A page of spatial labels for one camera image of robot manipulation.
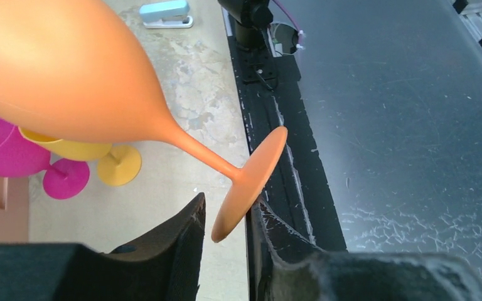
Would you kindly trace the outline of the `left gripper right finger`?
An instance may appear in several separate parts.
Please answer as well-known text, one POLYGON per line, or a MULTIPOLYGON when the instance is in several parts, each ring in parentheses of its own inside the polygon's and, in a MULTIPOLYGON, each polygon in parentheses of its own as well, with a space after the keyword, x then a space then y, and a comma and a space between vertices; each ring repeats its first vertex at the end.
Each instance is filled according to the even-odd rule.
POLYGON ((443 253, 326 251, 259 199, 252 208, 265 250, 256 300, 482 300, 482 281, 443 253))

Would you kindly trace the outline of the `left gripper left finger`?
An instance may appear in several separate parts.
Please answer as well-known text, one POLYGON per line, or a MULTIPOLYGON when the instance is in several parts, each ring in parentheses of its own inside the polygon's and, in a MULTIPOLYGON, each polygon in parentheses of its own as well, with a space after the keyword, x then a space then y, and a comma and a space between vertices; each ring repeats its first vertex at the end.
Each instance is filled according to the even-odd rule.
POLYGON ((205 224, 199 193, 110 253, 80 243, 0 244, 0 300, 195 300, 205 224))

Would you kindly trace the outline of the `yellow plastic wine glass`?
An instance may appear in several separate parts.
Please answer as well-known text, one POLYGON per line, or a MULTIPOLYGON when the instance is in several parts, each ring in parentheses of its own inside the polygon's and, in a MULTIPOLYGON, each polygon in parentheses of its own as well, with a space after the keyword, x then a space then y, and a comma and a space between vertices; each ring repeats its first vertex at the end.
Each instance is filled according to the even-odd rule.
POLYGON ((97 161, 97 175, 108 186, 123 186, 139 174, 142 166, 140 152, 131 145, 86 143, 57 139, 22 127, 20 134, 28 141, 74 161, 97 161))

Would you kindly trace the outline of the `magenta plastic wine glass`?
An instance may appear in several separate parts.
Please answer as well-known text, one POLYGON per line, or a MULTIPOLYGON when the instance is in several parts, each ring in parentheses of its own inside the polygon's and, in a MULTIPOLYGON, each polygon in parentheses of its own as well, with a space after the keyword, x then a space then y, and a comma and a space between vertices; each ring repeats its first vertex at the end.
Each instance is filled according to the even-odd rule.
POLYGON ((45 171, 43 189, 54 199, 76 196, 87 185, 86 162, 60 159, 51 163, 51 152, 26 140, 17 126, 0 119, 0 177, 26 177, 45 171))

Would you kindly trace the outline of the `orange plastic wine glass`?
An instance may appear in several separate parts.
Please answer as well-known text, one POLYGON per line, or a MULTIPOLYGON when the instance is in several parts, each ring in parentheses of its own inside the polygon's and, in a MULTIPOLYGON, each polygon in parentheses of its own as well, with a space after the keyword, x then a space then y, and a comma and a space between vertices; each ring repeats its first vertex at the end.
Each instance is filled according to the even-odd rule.
POLYGON ((144 48, 103 1, 0 1, 0 118, 60 139, 187 152, 232 180, 214 242, 254 204, 287 134, 271 132, 242 168, 205 147, 175 121, 144 48))

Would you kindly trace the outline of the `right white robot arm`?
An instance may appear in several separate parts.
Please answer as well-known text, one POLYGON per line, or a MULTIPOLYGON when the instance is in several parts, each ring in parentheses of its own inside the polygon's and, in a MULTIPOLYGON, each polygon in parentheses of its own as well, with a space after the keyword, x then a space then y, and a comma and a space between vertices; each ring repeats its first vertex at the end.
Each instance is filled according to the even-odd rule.
POLYGON ((267 48, 265 31, 273 22, 269 0, 218 0, 235 20, 235 39, 243 50, 267 48))

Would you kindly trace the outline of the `peach desk organizer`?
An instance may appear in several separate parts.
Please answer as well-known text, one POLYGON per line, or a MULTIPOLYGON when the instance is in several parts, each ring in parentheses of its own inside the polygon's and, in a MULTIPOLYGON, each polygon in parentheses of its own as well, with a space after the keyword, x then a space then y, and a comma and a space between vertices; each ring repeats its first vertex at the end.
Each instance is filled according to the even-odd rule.
POLYGON ((0 243, 29 240, 29 179, 0 177, 0 243))

